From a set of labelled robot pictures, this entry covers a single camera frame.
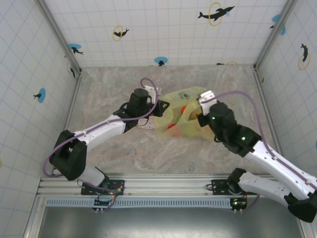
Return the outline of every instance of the vent grille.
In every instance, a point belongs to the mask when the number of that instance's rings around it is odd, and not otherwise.
[[[47,206],[54,207],[94,207],[94,198],[49,198]],[[117,198],[112,208],[138,207],[210,207],[231,208],[230,198]]]

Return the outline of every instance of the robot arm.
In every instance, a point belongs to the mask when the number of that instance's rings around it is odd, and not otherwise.
[[[203,111],[198,115],[200,126],[208,125],[215,134],[215,141],[259,164],[278,180],[260,178],[237,168],[227,179],[229,189],[233,193],[242,189],[264,195],[287,206],[297,218],[312,222],[317,213],[317,178],[266,145],[256,132],[237,124],[233,111],[225,103],[213,100],[214,97],[212,91],[207,91],[198,99]]]
[[[161,117],[169,103],[158,100],[153,87],[135,89],[130,100],[106,120],[85,130],[72,133],[63,131],[55,148],[71,138],[50,157],[50,163],[68,180],[81,180],[93,186],[103,187],[109,178],[99,169],[86,164],[89,151],[113,136],[126,133],[138,124],[143,115]]]

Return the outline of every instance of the gray marble surface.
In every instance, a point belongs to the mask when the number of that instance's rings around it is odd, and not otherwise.
[[[83,71],[69,130],[82,130],[105,120],[129,100],[143,77],[151,78],[162,88],[162,94],[193,86],[213,90],[215,94],[232,90],[249,93],[258,104],[265,135],[274,147],[251,65],[87,68]],[[259,132],[248,99],[232,95],[221,101],[234,111],[238,123]],[[154,130],[136,127],[94,148],[87,155],[87,163],[106,173],[228,174],[237,167],[265,173],[222,144],[200,138],[163,137]]]

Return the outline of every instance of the translucent bag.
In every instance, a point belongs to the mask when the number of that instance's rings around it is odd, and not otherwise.
[[[163,116],[155,117],[155,130],[164,136],[201,137],[212,140],[214,134],[209,126],[200,127],[197,114],[201,113],[197,98],[207,89],[192,87],[164,95],[161,100],[169,102]]]

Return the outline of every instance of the white tiled wall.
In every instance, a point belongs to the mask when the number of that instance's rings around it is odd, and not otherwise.
[[[317,1],[298,0],[286,29],[260,73],[285,157],[317,176]]]
[[[286,1],[219,0],[235,7],[210,26],[198,16],[213,0],[46,0],[67,42],[81,45],[82,67],[157,65],[156,57],[167,65],[255,63]],[[118,25],[129,31],[114,41]]]
[[[21,237],[75,79],[34,0],[0,0],[0,237]],[[45,88],[43,103],[33,95]]]

